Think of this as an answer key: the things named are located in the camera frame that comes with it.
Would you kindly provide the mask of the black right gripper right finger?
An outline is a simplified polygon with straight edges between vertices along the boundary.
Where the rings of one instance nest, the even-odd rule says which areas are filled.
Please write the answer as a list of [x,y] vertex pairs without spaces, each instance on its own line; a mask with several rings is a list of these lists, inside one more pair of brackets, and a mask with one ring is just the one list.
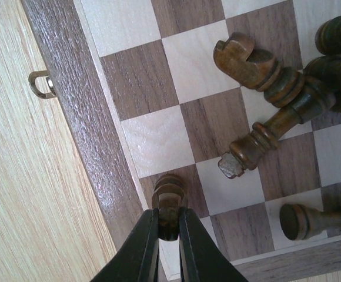
[[195,211],[181,208],[179,254],[182,281],[246,281],[224,257]]

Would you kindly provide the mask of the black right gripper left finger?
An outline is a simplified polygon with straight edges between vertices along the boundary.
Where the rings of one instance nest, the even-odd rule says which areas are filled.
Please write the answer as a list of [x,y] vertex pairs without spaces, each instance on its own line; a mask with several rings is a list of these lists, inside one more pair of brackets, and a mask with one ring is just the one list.
[[159,210],[145,210],[122,247],[92,281],[158,281]]

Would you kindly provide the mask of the dark rook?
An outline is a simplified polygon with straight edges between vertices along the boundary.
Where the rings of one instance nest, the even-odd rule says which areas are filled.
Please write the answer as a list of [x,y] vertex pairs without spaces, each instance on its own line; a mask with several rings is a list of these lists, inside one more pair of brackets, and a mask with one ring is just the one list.
[[179,236],[179,215],[188,206],[186,184],[176,174],[165,174],[155,184],[152,208],[159,212],[159,238],[175,241]]

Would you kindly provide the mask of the wooden chess board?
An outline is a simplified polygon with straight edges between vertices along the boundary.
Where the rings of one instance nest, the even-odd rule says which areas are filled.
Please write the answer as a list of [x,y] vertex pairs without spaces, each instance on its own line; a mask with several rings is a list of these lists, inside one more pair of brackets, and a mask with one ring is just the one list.
[[341,233],[306,241],[279,210],[341,205],[341,113],[297,125],[253,171],[218,168],[229,143],[276,108],[214,64],[215,44],[243,32],[283,66],[319,56],[314,37],[341,1],[23,1],[112,241],[120,248],[166,173],[188,184],[221,252],[250,281],[341,270]]

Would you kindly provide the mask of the brass board latch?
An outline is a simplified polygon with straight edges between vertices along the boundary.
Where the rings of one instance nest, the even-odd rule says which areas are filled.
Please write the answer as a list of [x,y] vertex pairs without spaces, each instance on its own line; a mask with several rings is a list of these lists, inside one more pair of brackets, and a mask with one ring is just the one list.
[[32,92],[40,99],[57,98],[54,84],[47,70],[33,71],[28,76],[28,82]]

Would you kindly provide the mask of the pile of dark chess pieces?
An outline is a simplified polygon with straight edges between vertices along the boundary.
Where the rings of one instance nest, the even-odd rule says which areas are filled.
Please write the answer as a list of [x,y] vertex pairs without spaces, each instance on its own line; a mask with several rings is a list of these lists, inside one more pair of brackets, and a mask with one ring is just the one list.
[[341,16],[322,24],[315,35],[315,45],[322,54],[311,60],[304,73],[322,81],[336,96],[333,112],[341,112]]

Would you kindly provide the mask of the dark pawn lying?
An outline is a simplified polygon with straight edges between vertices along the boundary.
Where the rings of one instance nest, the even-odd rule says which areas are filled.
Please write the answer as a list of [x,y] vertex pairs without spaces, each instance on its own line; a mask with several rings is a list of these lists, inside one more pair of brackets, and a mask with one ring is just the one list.
[[279,220],[289,240],[307,240],[326,230],[341,232],[341,207],[334,211],[319,211],[302,204],[284,204],[280,208]]

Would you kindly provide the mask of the dark king lying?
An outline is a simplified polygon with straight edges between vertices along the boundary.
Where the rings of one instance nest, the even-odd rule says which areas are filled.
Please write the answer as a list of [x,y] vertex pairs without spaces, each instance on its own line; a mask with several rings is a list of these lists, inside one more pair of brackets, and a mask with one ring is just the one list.
[[334,104],[335,96],[328,90],[302,90],[295,100],[278,110],[264,124],[255,122],[249,134],[233,141],[229,151],[218,161],[218,167],[230,179],[240,177],[245,170],[256,169],[268,151],[279,147],[279,140],[285,133],[320,116]]

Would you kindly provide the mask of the dark knight lying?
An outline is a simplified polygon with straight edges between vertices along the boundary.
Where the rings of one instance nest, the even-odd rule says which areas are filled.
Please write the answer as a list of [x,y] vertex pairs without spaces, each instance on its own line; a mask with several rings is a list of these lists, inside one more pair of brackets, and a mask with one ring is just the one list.
[[256,49],[255,40],[234,32],[227,41],[218,41],[213,50],[215,65],[242,86],[264,93],[276,108],[288,105],[300,93],[305,75],[284,67],[266,49]]

